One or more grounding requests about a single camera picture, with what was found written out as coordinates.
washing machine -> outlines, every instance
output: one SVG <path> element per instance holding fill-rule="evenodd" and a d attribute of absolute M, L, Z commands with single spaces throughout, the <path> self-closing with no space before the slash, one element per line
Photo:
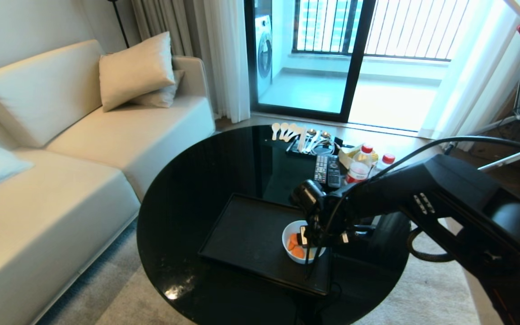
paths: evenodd
<path fill-rule="evenodd" d="M 272 83 L 272 24 L 270 16 L 256 17 L 256 74 L 258 98 Z"/>

sofa armrest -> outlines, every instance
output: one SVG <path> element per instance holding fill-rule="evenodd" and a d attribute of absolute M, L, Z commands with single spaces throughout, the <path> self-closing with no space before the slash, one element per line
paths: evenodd
<path fill-rule="evenodd" d="M 173 56 L 172 66 L 174 70 L 186 72 L 178 87 L 178 95 L 202 96 L 210 99 L 206 71 L 202 60 L 195 57 Z"/>

plastic bottle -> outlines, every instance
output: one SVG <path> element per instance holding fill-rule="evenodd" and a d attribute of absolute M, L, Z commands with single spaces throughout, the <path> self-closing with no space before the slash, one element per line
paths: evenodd
<path fill-rule="evenodd" d="M 370 172 L 370 177 L 380 173 L 384 169 L 386 169 L 388 166 L 394 164 L 395 162 L 395 155 L 387 153 L 384 156 L 382 156 L 382 160 L 379 160 L 376 163 L 376 166 L 372 169 L 372 172 Z"/>
<path fill-rule="evenodd" d="M 346 175 L 347 183 L 359 183 L 368 178 L 370 168 L 372 168 L 372 146 L 363 144 L 361 151 L 354 156 L 353 162 Z"/>

white bowl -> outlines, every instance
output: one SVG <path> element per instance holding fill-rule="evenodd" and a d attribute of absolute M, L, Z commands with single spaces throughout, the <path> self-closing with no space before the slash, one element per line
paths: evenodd
<path fill-rule="evenodd" d="M 288 243 L 290 241 L 290 235 L 292 234 L 296 234 L 298 232 L 300 232 L 300 227 L 301 226 L 306 226 L 307 223 L 305 220 L 298 220 L 298 221 L 295 221 L 295 222 L 292 222 L 291 224 L 288 224 L 286 226 L 286 228 L 284 229 L 284 231 L 282 232 L 282 245 L 284 247 L 284 250 L 286 251 L 286 253 L 288 254 L 288 256 L 293 260 L 295 261 L 296 263 L 298 264 L 304 264 L 305 263 L 305 259 L 299 259 L 298 257 L 295 257 L 289 250 L 288 250 Z M 307 249 L 306 248 L 303 248 L 304 250 L 304 256 L 306 256 L 306 253 L 307 253 Z M 312 247 L 310 249 L 312 251 L 312 254 L 313 255 L 316 255 L 316 247 Z M 322 256 L 322 254 L 324 254 L 324 251 L 326 250 L 326 247 L 322 247 L 320 249 L 320 256 Z M 314 261 L 314 259 L 308 259 L 308 263 L 312 263 Z"/>

beige pillow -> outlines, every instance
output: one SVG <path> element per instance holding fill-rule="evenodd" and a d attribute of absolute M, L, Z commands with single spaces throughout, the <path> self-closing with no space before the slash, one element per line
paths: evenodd
<path fill-rule="evenodd" d="M 172 84 L 175 81 L 169 32 L 99 59 L 103 111 Z"/>
<path fill-rule="evenodd" d="M 168 108 L 174 103 L 174 97 L 176 96 L 176 91 L 180 86 L 182 78 L 184 78 L 184 70 L 174 70 L 176 84 L 133 98 L 130 100 L 130 103 Z"/>

